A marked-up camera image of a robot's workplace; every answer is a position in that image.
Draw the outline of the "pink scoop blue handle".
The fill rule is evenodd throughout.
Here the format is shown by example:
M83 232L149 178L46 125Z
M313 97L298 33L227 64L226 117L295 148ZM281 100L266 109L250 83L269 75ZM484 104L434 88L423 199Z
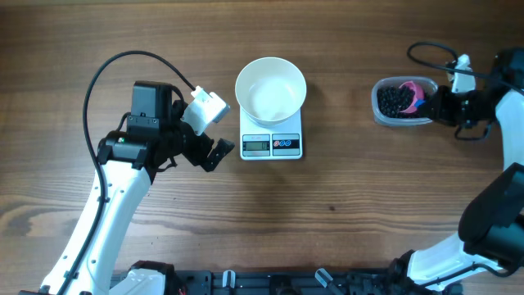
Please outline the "pink scoop blue handle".
M399 89L408 89L413 93L409 106L401 111L403 114L413 114L418 110L418 107L424 103L425 93L421 85L412 80L402 83Z

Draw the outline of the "pile of black beans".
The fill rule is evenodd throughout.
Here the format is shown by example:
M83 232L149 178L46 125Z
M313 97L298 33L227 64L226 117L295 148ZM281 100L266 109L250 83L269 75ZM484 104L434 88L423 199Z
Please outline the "pile of black beans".
M383 87L377 91L377 105L379 111L386 117L396 119L414 119L419 115L403 114L401 111L406 109L411 101L413 93L408 89L396 87Z

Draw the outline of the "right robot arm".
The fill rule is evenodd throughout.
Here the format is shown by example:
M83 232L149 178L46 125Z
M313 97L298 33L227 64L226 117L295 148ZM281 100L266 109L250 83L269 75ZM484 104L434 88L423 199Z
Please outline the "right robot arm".
M387 294L456 294L468 276L509 277L523 266L523 50L496 53L489 74L459 57L442 69L454 85L417 103L418 114L458 132L498 123L504 170L469 203L457 233L393 260L382 283Z

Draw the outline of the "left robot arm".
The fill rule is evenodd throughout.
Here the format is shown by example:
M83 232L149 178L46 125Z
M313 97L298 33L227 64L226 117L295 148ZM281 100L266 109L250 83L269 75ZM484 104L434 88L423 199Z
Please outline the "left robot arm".
M44 278L40 294L185 294L174 266L154 261L133 264L119 283L112 281L116 258L134 212L157 174L183 155L211 172L233 150L205 130L228 112L228 104L202 87L190 103L173 100L172 84L138 81L132 107L97 148L93 186L61 258Z

